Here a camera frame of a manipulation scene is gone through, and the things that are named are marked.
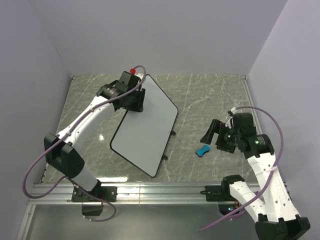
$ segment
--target purple cable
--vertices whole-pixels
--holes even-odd
[[[122,97],[125,97],[127,95],[129,95],[130,93],[132,93],[133,91],[135,91],[136,89],[138,89],[145,81],[146,79],[146,75],[147,75],[147,72],[146,72],[146,68],[142,65],[137,65],[134,67],[134,69],[137,69],[137,68],[142,68],[143,69],[143,77],[141,79],[141,81],[131,90],[125,92],[124,94],[121,94],[119,96],[116,96],[114,98],[110,98],[104,102],[101,102],[95,106],[92,107],[93,110],[101,107],[102,105],[105,105],[105,104],[108,104],[108,103],[112,103],[113,101],[115,100],[118,100]],[[31,170],[34,168],[34,166],[45,156],[47,155],[52,149],[54,149],[57,145],[59,145],[62,141],[64,141],[74,130],[75,128],[90,114],[92,113],[91,110],[88,110],[87,112],[85,112],[75,123],[74,125],[70,128],[69,130],[69,133],[67,133],[66,135],[64,135],[61,139],[59,139],[55,144],[53,144],[51,147],[49,147],[45,152],[43,152],[31,165],[30,167],[27,169],[24,177],[23,177],[23,182],[22,182],[22,191],[24,193],[24,195],[26,195],[28,198],[30,199],[40,199],[40,198],[43,198],[44,196],[48,195],[49,193],[52,192],[52,190],[63,180],[66,178],[66,176],[62,176],[47,192],[43,193],[43,194],[40,194],[40,195],[31,195],[28,191],[27,191],[27,188],[26,188],[26,183],[27,183],[27,178],[31,172]],[[110,206],[114,207],[114,209],[116,208],[112,203],[109,203],[107,201],[104,201],[102,199],[99,199],[99,198],[95,198],[91,195],[89,195],[89,193],[87,193],[86,191],[84,191],[84,193],[88,196],[88,197],[92,197],[93,199],[97,200],[97,201],[100,201],[100,202],[104,202],[104,203],[107,203],[109,204]]]
[[[273,167],[277,166],[278,162],[279,162],[279,159],[281,158],[281,155],[282,155],[282,152],[284,151],[284,135],[282,133],[282,130],[278,124],[278,122],[274,119],[273,116],[271,116],[270,113],[268,113],[267,111],[259,108],[259,107],[255,107],[255,106],[239,106],[236,108],[237,110],[239,109],[256,109],[256,110],[259,110],[263,113],[265,113],[266,115],[268,115],[269,118],[271,118],[271,120],[274,122],[274,124],[276,125],[276,128],[278,129],[279,131],[279,134],[280,134],[280,151],[279,151],[279,154],[276,156],[275,158],[275,161],[274,161],[274,164],[273,164]],[[238,211],[240,210],[243,210],[245,207],[249,206],[250,204],[252,204],[255,200],[259,199],[263,194],[264,192],[266,191],[266,189],[268,188],[270,182],[271,182],[271,179],[272,179],[272,175],[274,174],[274,171],[271,170],[270,171],[270,175],[269,177],[267,178],[266,180],[266,183],[264,185],[264,187],[262,188],[262,190],[254,197],[252,198],[250,201],[246,202],[245,204],[241,205],[239,208],[237,208]],[[205,230],[208,230],[209,228],[212,228],[214,227],[215,225],[221,223],[223,220],[226,220],[226,219],[230,219],[232,218],[231,216],[234,214],[234,212],[229,212],[228,214],[224,215],[223,217],[219,218],[218,220],[214,221],[214,222],[211,222],[203,227],[201,227],[198,231],[199,232],[202,232],[202,231],[205,231]]]

